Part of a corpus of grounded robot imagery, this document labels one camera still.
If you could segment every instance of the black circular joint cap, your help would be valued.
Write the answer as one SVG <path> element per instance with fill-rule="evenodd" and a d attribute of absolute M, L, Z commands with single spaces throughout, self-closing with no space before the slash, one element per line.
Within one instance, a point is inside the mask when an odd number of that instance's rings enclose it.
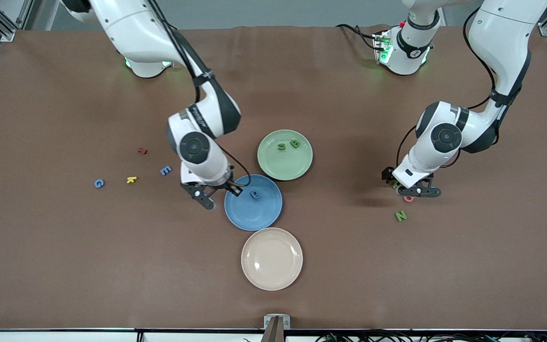
<path fill-rule="evenodd" d="M 462 131 L 451 123 L 441 123 L 432 129 L 432 143 L 438 152 L 451 152 L 462 143 Z"/>
<path fill-rule="evenodd" d="M 206 134 L 190 132 L 180 140 L 180 155 L 191 164 L 202 164 L 208 158 L 209 150 L 210 143 Z"/>

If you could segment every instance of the plate rim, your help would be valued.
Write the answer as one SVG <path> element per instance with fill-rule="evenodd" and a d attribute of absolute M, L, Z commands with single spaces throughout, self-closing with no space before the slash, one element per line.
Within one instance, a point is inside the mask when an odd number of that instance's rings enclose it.
<path fill-rule="evenodd" d="M 297 275 L 293 278 L 293 280 L 291 282 L 289 282 L 289 284 L 285 285 L 285 286 L 282 286 L 280 288 L 262 288 L 261 286 L 257 285 L 254 283 L 254 281 L 248 276 L 247 272 L 246 272 L 246 268 L 244 266 L 244 261 L 245 261 L 245 251 L 246 251 L 246 248 L 249 244 L 249 242 L 251 242 L 252 240 L 256 239 L 256 237 L 254 237 L 256 234 L 262 234 L 261 232 L 263 231 L 267 231 L 267 230 L 271 230 L 271 231 L 279 231 L 279 232 L 282 232 L 283 235 L 285 236 L 290 236 L 294 242 L 297 243 L 297 247 L 298 247 L 298 251 L 300 251 L 300 256 L 301 256 L 301 263 L 299 264 L 299 270 L 297 271 Z M 285 288 L 287 288 L 288 286 L 291 286 L 293 285 L 293 283 L 295 281 L 297 281 L 299 275 L 301 274 L 301 271 L 303 269 L 303 249 L 301 247 L 301 243 L 299 243 L 299 240 L 297 240 L 297 238 L 295 238 L 294 235 L 291 234 L 291 232 L 289 231 L 286 231 L 282 228 L 278 228 L 278 227 L 267 227 L 267 228 L 264 228 L 264 229 L 261 229 L 259 231 L 256 231 L 254 232 L 252 235 L 250 235 L 250 237 L 246 240 L 246 242 L 244 243 L 244 246 L 242 247 L 242 254 L 241 254 L 241 257 L 240 257 L 240 265 L 242 267 L 242 272 L 244 273 L 244 276 L 246 277 L 246 279 L 248 279 L 248 281 L 256 286 L 257 288 L 260 288 L 261 290 L 265 290 L 265 291 L 279 291 L 279 290 L 284 290 Z"/>
<path fill-rule="evenodd" d="M 265 178 L 266 180 L 269 180 L 270 182 L 272 182 L 275 186 L 276 186 L 276 189 L 278 189 L 278 193 L 280 194 L 280 210 L 278 211 L 278 215 L 276 216 L 276 218 L 271 222 L 271 223 L 267 223 L 267 225 L 265 225 L 265 227 L 263 228 L 257 228 L 257 229 L 246 229 L 246 228 L 242 228 L 240 227 L 239 225 L 237 225 L 232 219 L 231 217 L 229 216 L 228 212 L 227 212 L 227 207 L 226 207 L 226 202 L 227 202 L 227 197 L 228 196 L 234 196 L 232 193 L 230 192 L 227 192 L 225 194 L 225 199 L 223 199 L 223 209 L 225 211 L 225 215 L 227 216 L 227 219 L 235 226 L 235 227 L 238 227 L 239 229 L 243 230 L 243 231 L 248 231 L 248 232 L 258 232 L 258 231 L 262 231 L 263 229 L 267 229 L 270 225 L 273 225 L 273 223 L 276 223 L 276 221 L 280 218 L 280 215 L 282 214 L 282 208 L 284 208 L 284 197 L 282 196 L 282 190 L 280 190 L 280 187 L 278 186 L 278 184 L 276 184 L 275 181 L 273 181 L 271 178 L 267 177 L 267 176 L 264 176 L 264 175 L 259 175 L 258 173 L 251 173 L 250 174 L 250 177 L 254 177 L 254 176 L 257 176 L 257 178 L 260 178 L 260 177 L 263 177 Z M 241 180 L 242 178 L 244 177 L 248 177 L 248 175 L 245 175 L 245 176 L 242 176 L 240 178 L 237 178 L 236 181 L 239 181 Z"/>
<path fill-rule="evenodd" d="M 265 142 L 267 137 L 269 137 L 272 134 L 277 133 L 277 132 L 293 132 L 295 134 L 299 134 L 300 136 L 302 136 L 305 139 L 305 141 L 308 142 L 308 145 L 310 145 L 310 163 L 308 164 L 307 168 L 300 175 L 298 175 L 295 178 L 288 178 L 288 179 L 278 178 L 278 177 L 276 177 L 276 176 L 274 176 L 274 175 L 272 175 L 271 173 L 268 172 L 269 168 L 266 170 L 266 169 L 263 168 L 263 165 L 261 165 L 261 156 L 259 154 L 259 151 L 261 150 L 261 146 L 263 145 L 263 143 Z M 300 178 L 302 175 L 306 174 L 307 171 L 310 169 L 310 167 L 313 163 L 313 146 L 312 146 L 310 140 L 306 136 L 304 136 L 301 132 L 298 132 L 296 130 L 289 130 L 287 128 L 283 128 L 281 130 L 275 130 L 275 131 L 267 134 L 263 139 L 261 139 L 261 142 L 259 143 L 259 146 L 256 148 L 256 160 L 259 163 L 259 167 L 261 167 L 261 170 L 263 170 L 263 172 L 267 173 L 267 175 L 269 177 L 271 177 L 273 179 L 276 179 L 278 181 L 292 181 L 292 180 Z"/>

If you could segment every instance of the black band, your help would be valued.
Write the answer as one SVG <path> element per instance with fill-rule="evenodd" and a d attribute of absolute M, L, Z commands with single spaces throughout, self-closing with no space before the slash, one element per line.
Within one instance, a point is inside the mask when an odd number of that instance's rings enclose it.
<path fill-rule="evenodd" d="M 203 74 L 200 76 L 196 76 L 196 78 L 193 79 L 193 86 L 200 86 L 204 83 L 213 80 L 215 78 L 215 73 L 212 72 L 211 69 L 206 69 Z"/>
<path fill-rule="evenodd" d="M 398 34 L 396 36 L 398 47 L 406 52 L 406 56 L 412 60 L 414 60 L 415 58 L 419 58 L 430 47 L 430 44 L 432 43 L 432 41 L 430 41 L 430 43 L 428 43 L 428 45 L 426 46 L 415 47 L 404 41 L 404 39 L 402 39 L 401 33 L 402 30 L 398 31 Z"/>
<path fill-rule="evenodd" d="M 500 93 L 497 93 L 495 89 L 491 89 L 491 93 L 489 94 L 489 99 L 497 102 L 498 104 L 510 106 L 512 102 L 514 102 L 514 99 L 516 99 L 516 95 L 518 95 L 521 91 L 522 87 L 519 87 L 516 90 L 516 93 L 512 95 L 502 95 Z"/>
<path fill-rule="evenodd" d="M 212 139 L 216 139 L 215 135 L 212 134 L 210 127 L 206 123 L 206 120 L 204 120 L 202 113 L 200 113 L 198 106 L 196 106 L 196 104 L 192 104 L 187 109 L 189 110 L 189 113 L 191 114 L 191 116 L 193 116 L 193 119 L 195 119 L 196 123 L 198 123 L 202 132 L 204 132 L 204 134 L 207 134 Z"/>
<path fill-rule="evenodd" d="M 455 123 L 455 126 L 460 129 L 460 131 L 463 131 L 463 128 L 465 127 L 465 123 L 467 123 L 467 118 L 470 114 L 470 110 L 467 108 L 460 107 L 460 117 L 457 119 L 457 123 Z"/>
<path fill-rule="evenodd" d="M 416 30 L 429 30 L 429 29 L 432 29 L 434 28 L 434 26 L 436 26 L 436 24 L 438 24 L 438 22 L 440 21 L 440 15 L 438 14 L 438 11 L 434 11 L 434 21 L 432 21 L 431 24 L 429 25 L 419 25 L 419 24 L 415 24 L 414 22 L 411 21 L 411 16 L 409 15 L 408 18 L 406 18 L 406 23 L 411 27 L 411 28 L 414 28 Z"/>

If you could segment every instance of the white plate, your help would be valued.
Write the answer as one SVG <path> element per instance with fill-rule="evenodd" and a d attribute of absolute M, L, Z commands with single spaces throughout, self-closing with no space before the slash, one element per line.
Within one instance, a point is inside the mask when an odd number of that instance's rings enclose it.
<path fill-rule="evenodd" d="M 302 266 L 299 242 L 280 228 L 265 228 L 252 234 L 242 249 L 244 275 L 263 290 L 282 290 L 291 285 Z"/>

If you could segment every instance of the blue plate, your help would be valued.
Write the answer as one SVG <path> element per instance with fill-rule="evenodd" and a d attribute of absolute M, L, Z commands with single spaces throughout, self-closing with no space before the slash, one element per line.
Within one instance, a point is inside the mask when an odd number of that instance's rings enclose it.
<path fill-rule="evenodd" d="M 269 178 L 250 175 L 250 185 L 243 187 L 239 196 L 231 192 L 225 195 L 225 214 L 238 228 L 258 231 L 270 227 L 282 212 L 282 192 Z M 235 181 L 248 183 L 248 176 Z"/>

